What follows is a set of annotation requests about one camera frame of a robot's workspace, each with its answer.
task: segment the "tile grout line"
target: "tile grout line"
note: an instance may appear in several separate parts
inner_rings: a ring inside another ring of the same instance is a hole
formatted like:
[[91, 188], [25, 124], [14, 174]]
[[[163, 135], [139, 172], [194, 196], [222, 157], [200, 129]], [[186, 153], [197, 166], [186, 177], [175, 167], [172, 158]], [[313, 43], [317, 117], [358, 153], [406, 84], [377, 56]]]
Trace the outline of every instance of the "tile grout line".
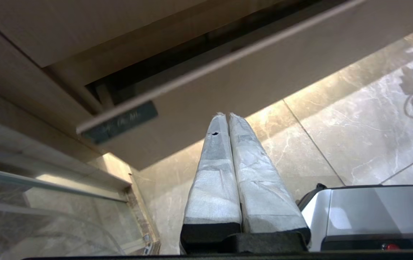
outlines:
[[401, 172], [405, 171], [406, 169], [408, 169], [410, 166], [412, 166], [413, 163], [409, 164], [408, 166], [405, 166], [403, 169], [401, 169], [400, 171], [398, 171], [397, 173], [394, 173], [393, 175], [389, 176], [388, 178], [386, 178], [384, 181], [380, 182], [380, 184], [385, 183], [386, 181], [389, 181], [390, 179], [392, 179], [394, 176], [400, 174]]
[[285, 99], [282, 99], [282, 101], [284, 102], [285, 106], [288, 108], [288, 110], [290, 111], [290, 113], [292, 114], [292, 116], [296, 119], [296, 121], [298, 122], [298, 124], [300, 125], [300, 127], [303, 129], [304, 133], [306, 133], [306, 135], [309, 137], [309, 140], [311, 140], [311, 142], [313, 143], [313, 145], [317, 148], [317, 151], [319, 151], [319, 153], [322, 155], [322, 157], [324, 158], [324, 160], [327, 162], [327, 164], [330, 166], [330, 168], [332, 169], [332, 171], [335, 173], [335, 175], [338, 177], [338, 179], [340, 180], [340, 182], [343, 184], [343, 186], [346, 186], [346, 184], [343, 182], [342, 178], [338, 175], [338, 173], [335, 171], [335, 169], [333, 168], [332, 164], [329, 162], [329, 160], [325, 157], [325, 155], [323, 154], [322, 150], [320, 150], [320, 148], [317, 146], [316, 142], [314, 142], [314, 140], [312, 139], [311, 135], [309, 135], [309, 133], [307, 132], [307, 130], [304, 128], [303, 124], [300, 122], [300, 120], [298, 119], [298, 117], [294, 114], [293, 110], [290, 108], [290, 106], [287, 104], [287, 102], [285, 101]]

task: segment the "dark label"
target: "dark label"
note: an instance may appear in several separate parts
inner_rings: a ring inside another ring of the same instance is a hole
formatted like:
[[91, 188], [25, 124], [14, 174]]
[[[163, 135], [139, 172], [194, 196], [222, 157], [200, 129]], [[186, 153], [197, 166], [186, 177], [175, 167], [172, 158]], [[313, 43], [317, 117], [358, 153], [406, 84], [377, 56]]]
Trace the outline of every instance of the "dark label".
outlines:
[[157, 115], [155, 105], [152, 101], [149, 101], [83, 132], [82, 135], [92, 140], [95, 144], [101, 144], [110, 138], [157, 117]]

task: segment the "red button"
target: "red button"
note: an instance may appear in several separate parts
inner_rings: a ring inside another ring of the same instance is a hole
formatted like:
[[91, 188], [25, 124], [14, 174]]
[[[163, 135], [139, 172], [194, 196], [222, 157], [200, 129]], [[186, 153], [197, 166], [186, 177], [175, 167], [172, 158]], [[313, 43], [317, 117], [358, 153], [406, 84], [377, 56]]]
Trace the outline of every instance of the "red button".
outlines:
[[386, 247], [384, 248], [385, 250], [399, 250], [399, 246], [396, 244], [388, 244], [386, 245]]

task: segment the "glass panel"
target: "glass panel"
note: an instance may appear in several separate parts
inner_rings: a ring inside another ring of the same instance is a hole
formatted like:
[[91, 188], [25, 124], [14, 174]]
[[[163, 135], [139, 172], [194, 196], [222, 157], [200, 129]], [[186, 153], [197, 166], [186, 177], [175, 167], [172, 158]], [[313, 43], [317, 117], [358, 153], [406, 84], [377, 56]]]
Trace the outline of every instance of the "glass panel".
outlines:
[[124, 202], [0, 182], [0, 260], [122, 255], [141, 242]]

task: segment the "cabinet door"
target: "cabinet door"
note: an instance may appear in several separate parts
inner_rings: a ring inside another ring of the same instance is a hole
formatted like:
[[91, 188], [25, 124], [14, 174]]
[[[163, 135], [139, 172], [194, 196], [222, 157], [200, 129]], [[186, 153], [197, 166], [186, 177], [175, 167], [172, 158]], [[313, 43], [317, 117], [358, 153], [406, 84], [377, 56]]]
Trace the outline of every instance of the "cabinet door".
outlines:
[[0, 0], [0, 31], [39, 66], [206, 0]]
[[[217, 112], [251, 115], [410, 33], [413, 0], [346, 1], [172, 81], [155, 75], [147, 81], [160, 82], [158, 87], [85, 122], [78, 132], [144, 169], [204, 138]], [[156, 112], [145, 110], [148, 101]]]

